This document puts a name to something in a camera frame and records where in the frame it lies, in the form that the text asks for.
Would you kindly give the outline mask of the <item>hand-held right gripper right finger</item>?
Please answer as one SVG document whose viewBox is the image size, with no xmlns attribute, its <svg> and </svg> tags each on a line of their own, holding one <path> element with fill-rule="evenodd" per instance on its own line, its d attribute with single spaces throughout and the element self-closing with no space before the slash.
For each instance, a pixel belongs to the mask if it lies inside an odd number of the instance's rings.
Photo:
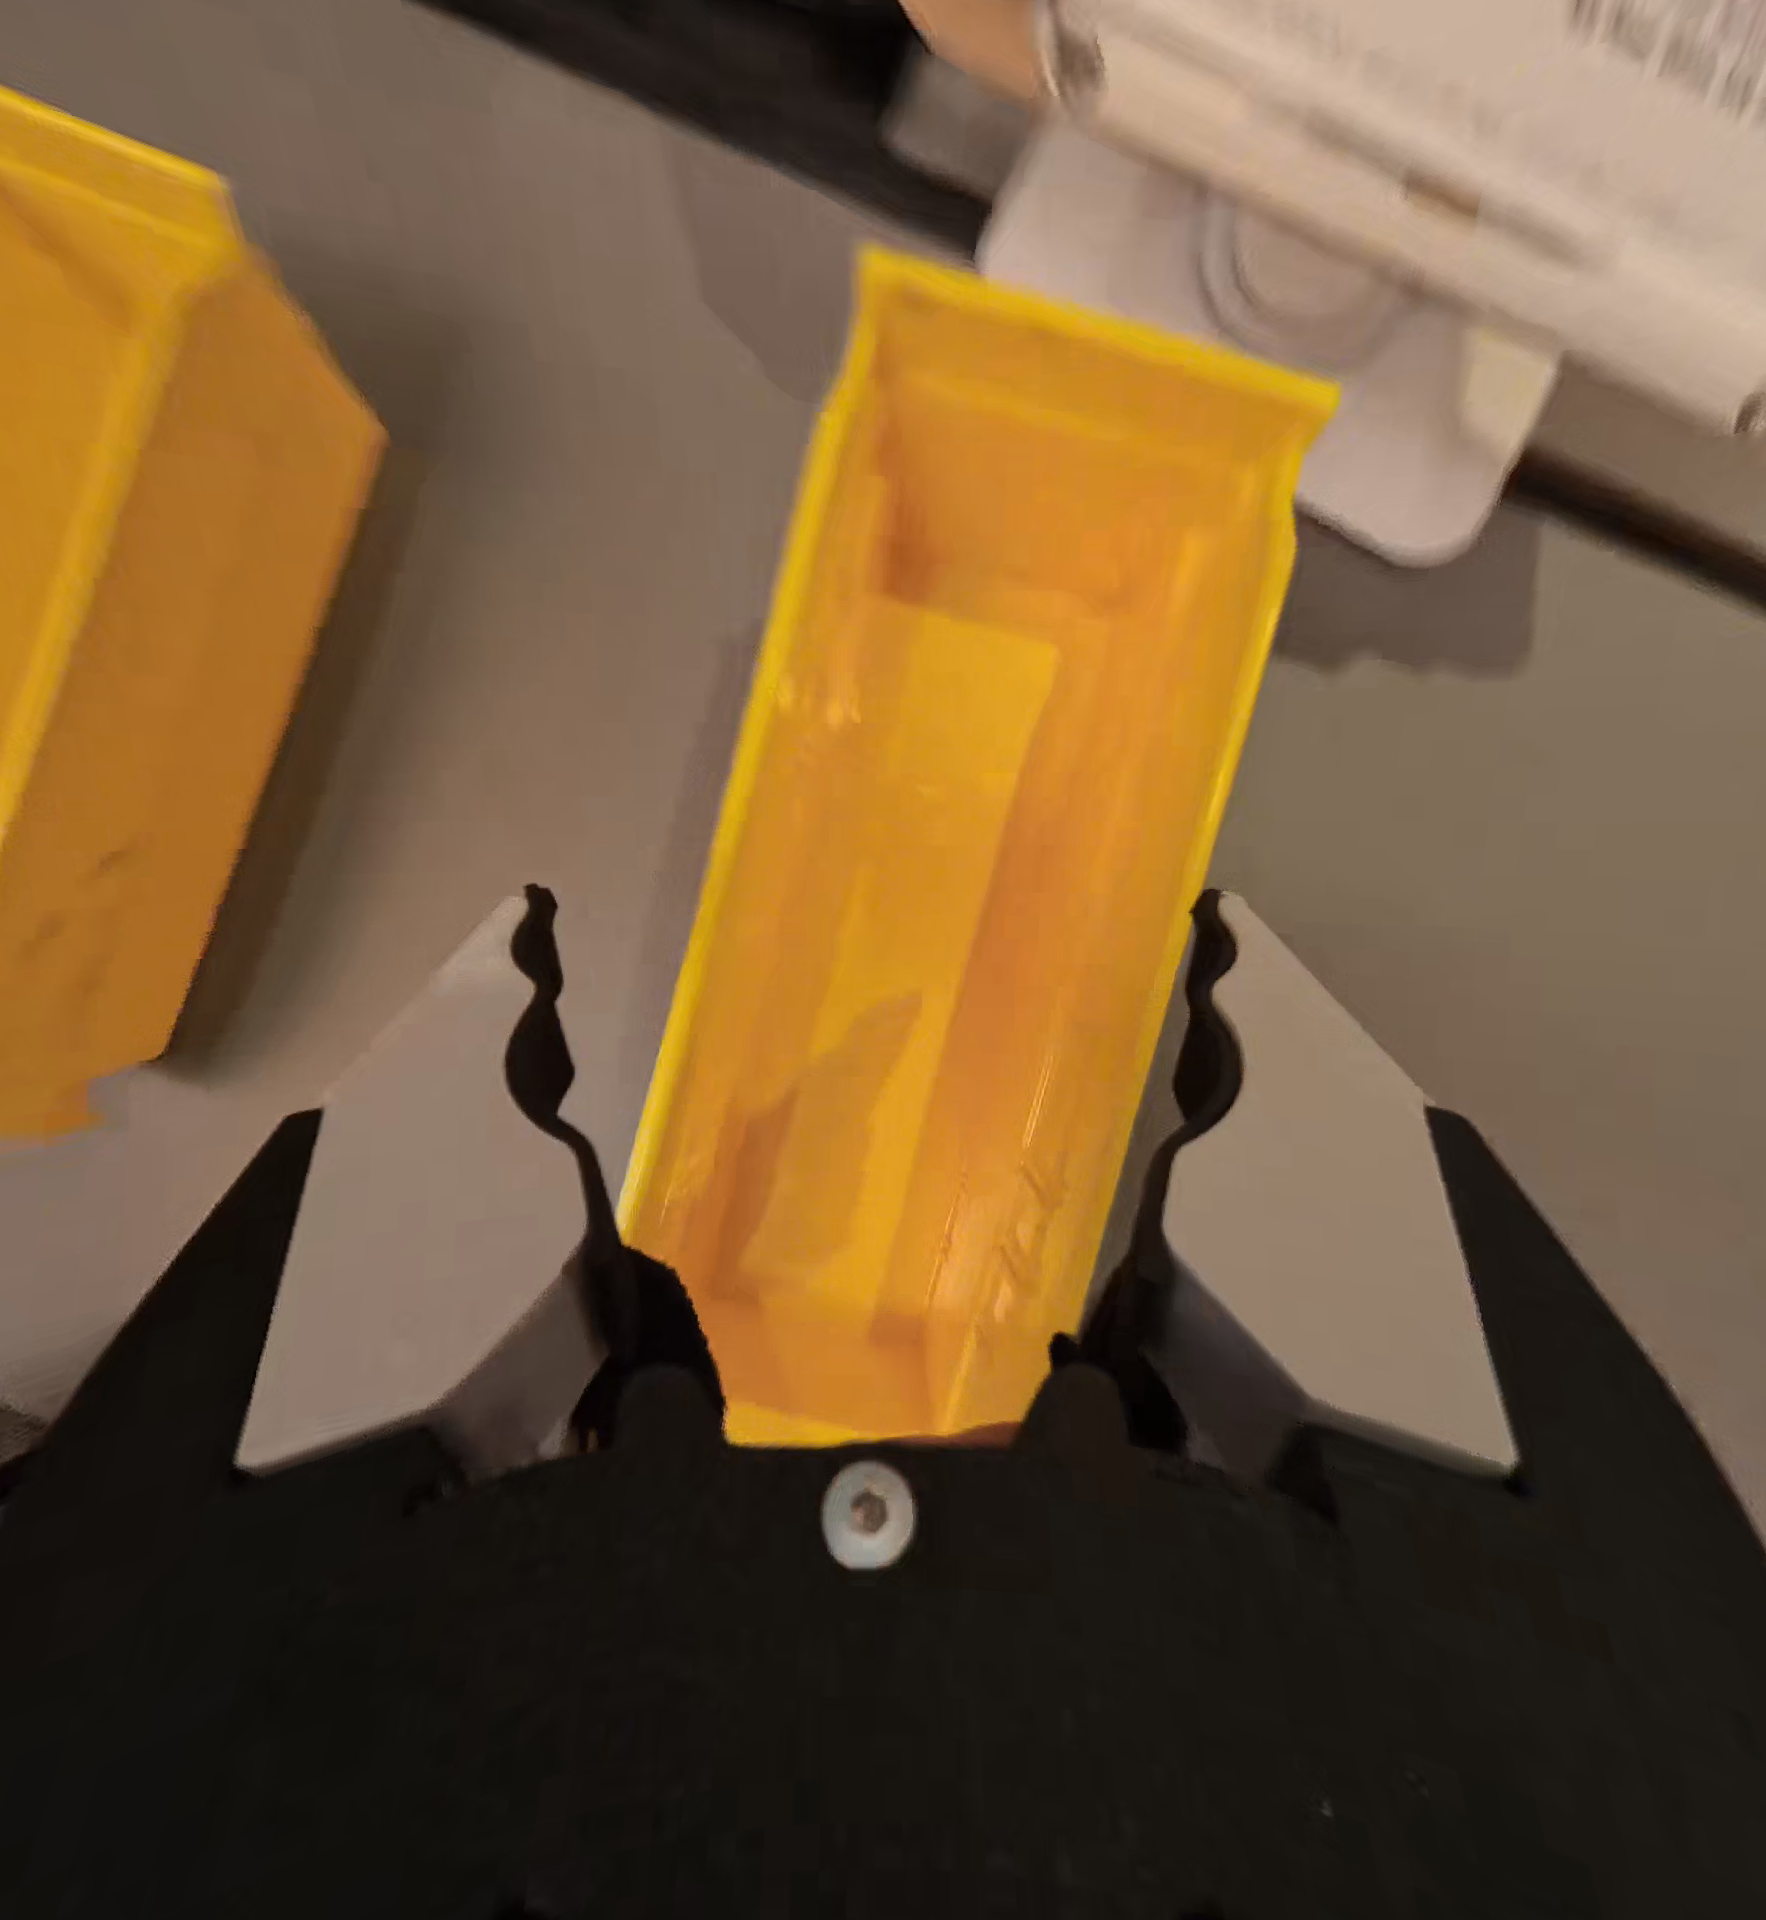
<svg viewBox="0 0 1766 1920">
<path fill-rule="evenodd" d="M 1091 1351 L 1143 1448 L 1212 1471 L 1273 1471 L 1306 1427 L 1519 1465 L 1428 1102 L 1235 893 L 1192 908 Z"/>
</svg>

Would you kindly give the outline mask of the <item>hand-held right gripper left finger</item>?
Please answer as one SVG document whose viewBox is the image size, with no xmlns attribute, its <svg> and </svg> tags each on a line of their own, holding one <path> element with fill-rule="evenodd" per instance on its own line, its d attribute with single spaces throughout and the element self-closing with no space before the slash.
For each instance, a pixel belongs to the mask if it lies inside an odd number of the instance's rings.
<svg viewBox="0 0 1766 1920">
<path fill-rule="evenodd" d="M 573 1149 L 508 1053 L 535 989 L 509 897 L 326 1090 L 237 1461 L 282 1471 L 426 1427 L 460 1471 L 577 1453 L 604 1358 Z"/>
</svg>

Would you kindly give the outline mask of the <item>yellow plastic storage bin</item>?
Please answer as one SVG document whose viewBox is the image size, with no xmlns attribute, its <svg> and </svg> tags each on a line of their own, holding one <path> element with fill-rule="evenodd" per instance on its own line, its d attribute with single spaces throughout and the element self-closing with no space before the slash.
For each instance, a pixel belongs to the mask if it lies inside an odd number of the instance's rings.
<svg viewBox="0 0 1766 1920">
<path fill-rule="evenodd" d="M 1014 1424 L 1080 1322 L 1336 398 L 858 254 L 620 1203 L 733 1445 Z"/>
<path fill-rule="evenodd" d="M 0 1139 L 167 1048 L 383 446 L 226 178 L 0 87 Z"/>
</svg>

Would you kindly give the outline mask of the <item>grey desk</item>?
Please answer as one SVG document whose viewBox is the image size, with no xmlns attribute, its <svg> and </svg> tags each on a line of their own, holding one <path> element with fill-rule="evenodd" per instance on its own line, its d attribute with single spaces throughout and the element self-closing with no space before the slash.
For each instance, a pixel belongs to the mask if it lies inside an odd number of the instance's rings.
<svg viewBox="0 0 1766 1920">
<path fill-rule="evenodd" d="M 231 178 L 390 430 L 175 1053 L 0 1146 L 56 1412 L 272 1120 L 528 880 L 622 1164 L 852 250 L 848 204 L 409 3 L 0 3 L 0 83 Z M 1766 1538 L 1766 614 L 1502 509 L 1306 529 L 1211 880 L 1469 1116 Z"/>
</svg>

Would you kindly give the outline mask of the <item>instruction sheet on wooden stand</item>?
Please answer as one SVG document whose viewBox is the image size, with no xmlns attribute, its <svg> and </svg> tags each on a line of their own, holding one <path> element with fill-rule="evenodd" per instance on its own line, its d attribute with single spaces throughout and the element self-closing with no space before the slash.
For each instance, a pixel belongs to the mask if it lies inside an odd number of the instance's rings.
<svg viewBox="0 0 1766 1920">
<path fill-rule="evenodd" d="M 1457 560 L 1565 371 L 1766 444 L 1766 3 L 906 3 L 1034 111 L 988 276 L 1339 385 L 1299 505 Z"/>
</svg>

